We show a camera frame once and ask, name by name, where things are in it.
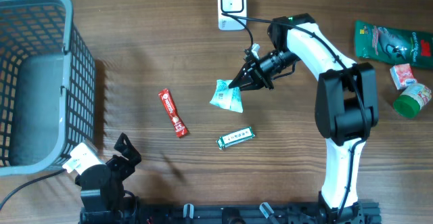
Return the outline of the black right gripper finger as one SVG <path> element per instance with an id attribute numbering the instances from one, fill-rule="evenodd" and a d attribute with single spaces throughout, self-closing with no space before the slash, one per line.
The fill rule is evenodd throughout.
<path id="1" fill-rule="evenodd" d="M 240 91 L 251 91 L 251 90 L 262 89 L 264 86 L 265 86 L 264 83 L 261 81 L 259 81 L 259 82 L 241 81 L 239 88 L 240 88 Z"/>
<path id="2" fill-rule="evenodd" d="M 253 80 L 250 76 L 250 73 L 248 72 L 249 68 L 250 65 L 245 63 L 238 72 L 238 74 L 235 76 L 235 78 L 230 82 L 228 88 L 234 89 L 236 87 L 239 87 L 241 89 L 242 87 L 251 85 Z"/>

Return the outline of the mint wet wipes packet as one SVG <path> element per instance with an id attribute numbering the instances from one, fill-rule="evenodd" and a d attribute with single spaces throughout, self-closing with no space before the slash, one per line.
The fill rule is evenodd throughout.
<path id="1" fill-rule="evenodd" d="M 225 110 L 242 113 L 244 110 L 240 88 L 235 87 L 230 89 L 229 84 L 231 82 L 232 80 L 221 79 L 216 81 L 216 90 L 210 100 L 210 104 Z"/>

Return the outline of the dark green snack bar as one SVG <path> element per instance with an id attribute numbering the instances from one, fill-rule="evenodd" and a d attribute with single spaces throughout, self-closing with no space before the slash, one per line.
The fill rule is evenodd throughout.
<path id="1" fill-rule="evenodd" d="M 238 131 L 232 132 L 230 134 L 224 135 L 219 137 L 219 139 L 216 141 L 219 149 L 224 150 L 225 148 L 228 148 L 230 146 L 233 146 L 235 144 L 248 141 L 255 137 L 255 134 L 252 130 L 252 127 L 246 127 L 243 129 L 240 129 Z"/>

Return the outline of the red Nescafe sachet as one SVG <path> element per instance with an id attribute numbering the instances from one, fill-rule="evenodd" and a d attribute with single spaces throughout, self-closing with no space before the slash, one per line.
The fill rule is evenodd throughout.
<path id="1" fill-rule="evenodd" d="M 173 101 L 170 91 L 168 89 L 163 89 L 161 92 L 159 92 L 158 96 L 166 110 L 166 113 L 168 114 L 168 117 L 170 118 L 170 121 L 174 126 L 176 136 L 178 138 L 186 136 L 189 131 L 177 112 L 177 107 Z"/>

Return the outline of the green 3M gloves packet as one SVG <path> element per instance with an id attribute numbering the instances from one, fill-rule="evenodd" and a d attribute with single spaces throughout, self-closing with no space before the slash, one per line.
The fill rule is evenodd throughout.
<path id="1" fill-rule="evenodd" d="M 432 34 L 355 22 L 355 54 L 387 64 L 432 69 Z"/>

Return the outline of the small orange white packet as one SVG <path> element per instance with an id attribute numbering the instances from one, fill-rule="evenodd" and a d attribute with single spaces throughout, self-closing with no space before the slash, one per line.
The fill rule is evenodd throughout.
<path id="1" fill-rule="evenodd" d="M 409 85 L 417 83 L 410 64 L 395 65 L 390 69 L 390 74 L 398 90 L 406 89 Z"/>

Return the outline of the green lid jar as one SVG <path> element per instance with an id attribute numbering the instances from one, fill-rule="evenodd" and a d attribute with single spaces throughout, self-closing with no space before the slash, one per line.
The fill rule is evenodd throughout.
<path id="1" fill-rule="evenodd" d="M 409 85 L 394 101 L 393 108 L 401 116 L 415 118 L 432 99 L 432 91 L 421 83 Z"/>

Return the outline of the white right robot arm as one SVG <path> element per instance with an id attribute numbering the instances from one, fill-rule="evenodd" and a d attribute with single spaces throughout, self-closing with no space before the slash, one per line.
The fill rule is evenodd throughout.
<path id="1" fill-rule="evenodd" d="M 318 223 L 345 223 L 362 217 L 356 186 L 361 152 L 378 123 L 375 69 L 338 51 L 309 14 L 268 22 L 274 50 L 263 57 L 258 45 L 245 50 L 245 64 L 229 88 L 273 89 L 287 67 L 301 61 L 317 79 L 315 123 L 325 138 L 326 176 L 319 192 Z"/>

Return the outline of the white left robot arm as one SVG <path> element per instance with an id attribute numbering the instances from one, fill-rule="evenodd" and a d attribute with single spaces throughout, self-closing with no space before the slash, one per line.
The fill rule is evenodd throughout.
<path id="1" fill-rule="evenodd" d="M 114 149 L 121 155 L 89 167 L 75 179 L 83 202 L 80 224 L 139 222 L 139 198 L 124 188 L 123 181 L 135 172 L 141 154 L 124 133 Z"/>

